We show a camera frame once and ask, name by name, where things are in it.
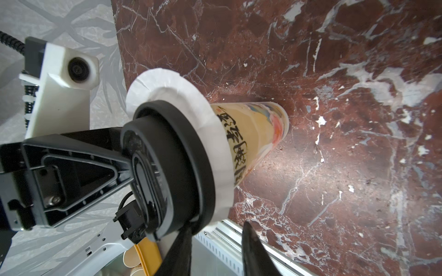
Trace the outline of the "printed paper milk tea cup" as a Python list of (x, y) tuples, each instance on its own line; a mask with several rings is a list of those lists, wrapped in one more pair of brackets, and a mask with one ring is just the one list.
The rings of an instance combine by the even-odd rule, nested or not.
[(224, 127), (237, 186), (286, 137), (288, 114), (274, 102), (212, 103), (211, 108)]

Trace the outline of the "black plastic cup lid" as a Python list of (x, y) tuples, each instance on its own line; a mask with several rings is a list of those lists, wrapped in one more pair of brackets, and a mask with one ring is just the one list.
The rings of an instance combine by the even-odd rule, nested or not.
[(189, 226), (201, 231), (215, 211), (215, 181), (204, 146), (189, 120), (171, 103), (146, 102), (121, 132), (131, 161), (132, 191), (152, 241)]

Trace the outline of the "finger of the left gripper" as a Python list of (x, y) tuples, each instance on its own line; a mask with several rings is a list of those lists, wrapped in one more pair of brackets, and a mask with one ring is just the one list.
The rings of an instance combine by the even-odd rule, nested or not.
[(134, 179), (115, 133), (40, 136), (21, 150), (38, 226), (55, 228)]

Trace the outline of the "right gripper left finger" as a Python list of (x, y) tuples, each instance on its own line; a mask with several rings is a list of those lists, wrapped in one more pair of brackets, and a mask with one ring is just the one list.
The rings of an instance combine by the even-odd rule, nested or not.
[(178, 233), (155, 276), (189, 276), (192, 262), (192, 231), (184, 226)]

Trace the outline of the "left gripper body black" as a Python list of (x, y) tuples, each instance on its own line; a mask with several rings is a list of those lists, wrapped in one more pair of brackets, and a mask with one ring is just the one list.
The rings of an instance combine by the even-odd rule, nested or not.
[[(71, 133), (115, 133), (120, 139), (121, 129), (104, 128)], [(30, 231), (34, 227), (39, 227), (32, 213), (33, 200), (27, 180), (30, 171), (22, 154), (22, 142), (1, 145), (1, 229), (3, 230)]]

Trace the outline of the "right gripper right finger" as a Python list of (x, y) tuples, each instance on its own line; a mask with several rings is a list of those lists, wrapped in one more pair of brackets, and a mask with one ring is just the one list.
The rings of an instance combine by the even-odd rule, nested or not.
[(281, 276), (252, 225), (242, 229), (242, 260), (245, 276)]

